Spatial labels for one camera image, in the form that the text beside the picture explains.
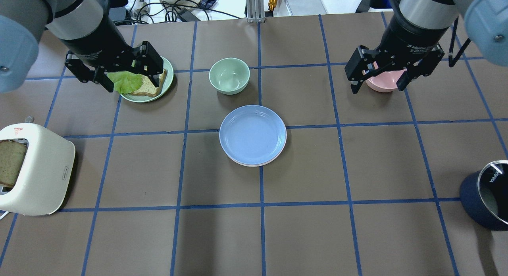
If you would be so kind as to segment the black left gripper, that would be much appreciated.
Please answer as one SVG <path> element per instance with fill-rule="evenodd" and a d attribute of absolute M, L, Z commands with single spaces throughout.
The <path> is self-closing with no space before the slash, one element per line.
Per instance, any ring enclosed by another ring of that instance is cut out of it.
<path fill-rule="evenodd" d="M 148 87 L 164 84 L 163 59 L 149 42 L 129 46 L 107 16 L 89 22 L 91 29 L 85 29 L 85 34 L 76 32 L 76 23 L 60 34 L 60 41 L 69 49 L 65 66 L 77 79 L 94 80 L 109 93 L 114 92 L 114 82 L 107 73 L 113 72 L 144 75 L 144 86 Z"/>

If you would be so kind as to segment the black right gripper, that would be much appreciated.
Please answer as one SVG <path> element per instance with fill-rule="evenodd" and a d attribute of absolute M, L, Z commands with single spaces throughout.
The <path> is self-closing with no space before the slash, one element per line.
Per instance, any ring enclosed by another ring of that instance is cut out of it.
<path fill-rule="evenodd" d="M 374 48 L 357 46 L 345 66 L 352 93 L 359 92 L 374 63 L 382 71 L 405 69 L 396 81 L 401 92 L 412 80 L 432 74 L 443 58 L 439 40 L 444 33 L 445 29 L 425 29 L 404 18 L 392 18 L 379 45 Z"/>

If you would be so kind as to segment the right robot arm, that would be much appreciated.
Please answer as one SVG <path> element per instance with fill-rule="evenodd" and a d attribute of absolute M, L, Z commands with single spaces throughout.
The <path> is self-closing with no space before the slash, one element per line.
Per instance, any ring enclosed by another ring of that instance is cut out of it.
<path fill-rule="evenodd" d="M 507 66 L 508 0 L 388 0 L 394 12 L 378 47 L 358 46 L 345 75 L 357 94 L 371 77 L 401 71 L 399 91 L 418 77 L 429 76 L 444 56 L 439 45 L 443 34 L 463 17 L 470 41 L 485 59 Z"/>

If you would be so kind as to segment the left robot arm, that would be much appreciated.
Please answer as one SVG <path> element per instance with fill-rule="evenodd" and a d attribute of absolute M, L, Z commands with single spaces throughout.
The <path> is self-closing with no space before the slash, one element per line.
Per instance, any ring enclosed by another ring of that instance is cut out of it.
<path fill-rule="evenodd" d="M 159 87 L 162 57 L 147 41 L 129 46 L 109 17 L 111 8 L 128 0 L 1 0 L 0 90 L 20 88 L 35 63 L 39 43 L 49 30 L 67 48 L 65 67 L 82 83 L 93 82 L 113 92 L 109 76 L 129 72 Z"/>

